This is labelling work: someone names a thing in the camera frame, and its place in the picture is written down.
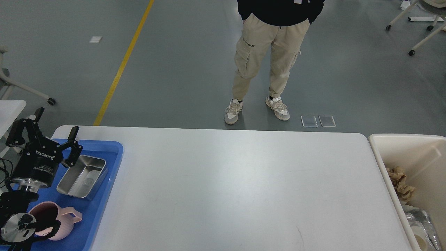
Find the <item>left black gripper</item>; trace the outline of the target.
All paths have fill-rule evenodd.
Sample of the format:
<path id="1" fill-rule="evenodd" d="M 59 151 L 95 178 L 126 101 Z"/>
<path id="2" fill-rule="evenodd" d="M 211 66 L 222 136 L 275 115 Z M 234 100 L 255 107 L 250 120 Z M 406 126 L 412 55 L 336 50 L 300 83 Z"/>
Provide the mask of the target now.
<path id="1" fill-rule="evenodd" d="M 11 181 L 15 183 L 33 180 L 49 188 L 53 184 L 59 164 L 61 163 L 64 167 L 73 167 L 82 152 L 83 146 L 76 139 L 78 126 L 72 127 L 67 141 L 62 145 L 43 137 L 38 121 L 44 110 L 40 107 L 33 116 L 14 121 L 6 139 L 6 146 L 24 149 L 11 175 Z M 64 159 L 62 151 L 68 148 L 71 149 L 70 154 Z"/>

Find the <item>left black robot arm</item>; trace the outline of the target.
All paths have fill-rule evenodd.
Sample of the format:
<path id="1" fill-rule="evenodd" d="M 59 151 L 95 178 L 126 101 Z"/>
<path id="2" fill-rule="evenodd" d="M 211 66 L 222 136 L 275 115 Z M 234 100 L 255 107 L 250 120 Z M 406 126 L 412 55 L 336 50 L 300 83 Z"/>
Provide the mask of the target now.
<path id="1" fill-rule="evenodd" d="M 33 243 L 54 237 L 61 229 L 61 220 L 37 220 L 27 209 L 38 200 L 39 189 L 52 186 L 59 165 L 73 167 L 83 150 L 77 126 L 64 143 L 44 136 L 38 125 L 43 112 L 40 107 L 33 116 L 14 121 L 5 143 L 23 149 L 16 167 L 5 176 L 7 191 L 1 194 L 1 245 L 10 251 L 29 251 Z"/>

